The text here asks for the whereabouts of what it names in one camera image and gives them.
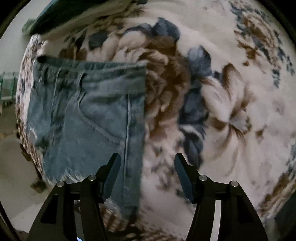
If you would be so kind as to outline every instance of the shorts pocket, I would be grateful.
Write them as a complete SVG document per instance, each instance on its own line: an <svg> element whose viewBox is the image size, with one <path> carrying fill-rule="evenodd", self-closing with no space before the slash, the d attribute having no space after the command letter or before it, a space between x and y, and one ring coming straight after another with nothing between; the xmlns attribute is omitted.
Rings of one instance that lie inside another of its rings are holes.
<svg viewBox="0 0 296 241"><path fill-rule="evenodd" d="M77 110L78 115L80 118L91 128L99 132L101 135L103 135L105 138L107 138L109 141L114 143L121 143L122 139L120 137L116 137L112 134L110 134L106 130L106 119L111 118L110 115L112 115L111 112L109 112L108 115L104 115L100 111L100 109L103 109L102 106L100 106L100 103L96 103L94 101L95 98L87 98L87 94L85 92L80 92L78 100L77 100ZM116 126L109 125L109 129L116 129Z"/></svg>

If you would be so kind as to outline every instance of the pocket seam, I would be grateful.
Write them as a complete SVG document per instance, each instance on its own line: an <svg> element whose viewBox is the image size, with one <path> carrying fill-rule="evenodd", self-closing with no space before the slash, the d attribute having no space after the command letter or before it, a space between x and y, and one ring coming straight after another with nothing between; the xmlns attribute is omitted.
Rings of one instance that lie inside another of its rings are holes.
<svg viewBox="0 0 296 241"><path fill-rule="evenodd" d="M117 143L120 144L122 142L122 140L120 140L117 137L114 137L112 135L110 135L106 130L104 130L102 127L100 127L98 124L96 124L95 122L93 122L92 120L90 120L89 118L87 118L85 116L85 114L82 112L82 110L80 109L80 104L81 101L83 100L83 97L85 96L85 92L81 92L80 96L78 98L77 101L77 110L78 110L78 115L80 116L80 118L89 126L91 126L92 128L94 128L96 131L98 131L103 137L107 138L109 141L113 142L113 143Z"/></svg>

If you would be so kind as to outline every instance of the white wall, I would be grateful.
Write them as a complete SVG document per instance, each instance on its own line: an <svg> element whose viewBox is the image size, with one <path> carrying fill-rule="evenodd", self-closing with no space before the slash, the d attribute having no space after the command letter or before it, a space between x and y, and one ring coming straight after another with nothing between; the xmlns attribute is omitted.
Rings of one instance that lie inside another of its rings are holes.
<svg viewBox="0 0 296 241"><path fill-rule="evenodd" d="M31 0L13 19L0 39L0 73L20 70L20 63L30 36L23 36L22 27L29 18L37 18L50 0Z"/></svg>

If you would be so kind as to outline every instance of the floral blanket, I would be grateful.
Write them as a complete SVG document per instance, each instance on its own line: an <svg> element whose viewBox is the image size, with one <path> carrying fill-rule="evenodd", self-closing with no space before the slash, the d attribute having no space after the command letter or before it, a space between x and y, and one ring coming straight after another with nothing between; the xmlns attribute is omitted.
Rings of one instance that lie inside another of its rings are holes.
<svg viewBox="0 0 296 241"><path fill-rule="evenodd" d="M296 189L295 46L257 1L133 1L56 36L32 37L17 89L21 138L41 173L42 155L25 134L36 56L147 62L141 207L129 221L103 209L116 237L186 238L194 206L176 153L214 181L238 181L264 224Z"/></svg>

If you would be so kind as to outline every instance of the blue denim fabric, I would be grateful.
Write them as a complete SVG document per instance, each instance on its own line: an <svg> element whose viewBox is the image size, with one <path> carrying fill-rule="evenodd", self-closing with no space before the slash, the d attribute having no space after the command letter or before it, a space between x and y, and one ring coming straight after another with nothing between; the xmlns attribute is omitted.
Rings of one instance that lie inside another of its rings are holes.
<svg viewBox="0 0 296 241"><path fill-rule="evenodd" d="M27 132L44 155L44 179L86 178L122 158L111 200L124 217L139 204L145 66L38 57Z"/></svg>

